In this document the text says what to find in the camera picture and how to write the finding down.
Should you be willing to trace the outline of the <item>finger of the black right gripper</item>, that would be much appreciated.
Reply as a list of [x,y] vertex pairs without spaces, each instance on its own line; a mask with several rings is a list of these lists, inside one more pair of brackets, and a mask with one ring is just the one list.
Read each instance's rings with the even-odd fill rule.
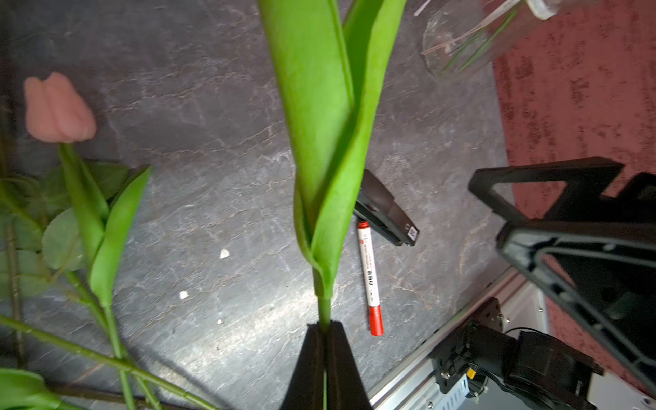
[[548,209],[543,218],[579,220],[585,206],[599,203],[603,192],[624,168],[619,162],[598,156],[528,166],[482,168],[474,172],[468,189],[505,221],[523,223],[530,217],[502,196],[497,186],[553,188],[555,193],[547,200]]
[[653,224],[508,222],[496,247],[654,393]]

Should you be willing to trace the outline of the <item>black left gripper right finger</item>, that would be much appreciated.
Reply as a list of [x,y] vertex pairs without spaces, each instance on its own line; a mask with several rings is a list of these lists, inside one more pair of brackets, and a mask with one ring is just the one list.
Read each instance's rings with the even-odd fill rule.
[[326,335],[326,405],[328,410],[372,410],[350,343],[341,322]]

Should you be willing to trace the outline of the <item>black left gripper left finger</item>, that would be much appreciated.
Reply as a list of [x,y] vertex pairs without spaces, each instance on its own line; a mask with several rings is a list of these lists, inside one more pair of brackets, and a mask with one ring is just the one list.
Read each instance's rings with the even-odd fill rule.
[[281,410],[324,408],[325,357],[323,332],[317,324],[308,325]]

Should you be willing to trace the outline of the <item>pink tulip bud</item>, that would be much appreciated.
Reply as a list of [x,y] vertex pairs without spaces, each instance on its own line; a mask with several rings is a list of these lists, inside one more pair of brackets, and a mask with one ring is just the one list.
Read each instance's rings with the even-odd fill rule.
[[27,131],[39,141],[58,145],[64,184],[82,239],[88,284],[82,285],[74,273],[68,274],[69,281],[107,333],[114,357],[130,362],[112,308],[114,282],[150,170],[124,183],[118,198],[109,203],[73,148],[74,143],[96,135],[97,123],[68,77],[61,73],[51,73],[45,80],[29,77],[23,90]]

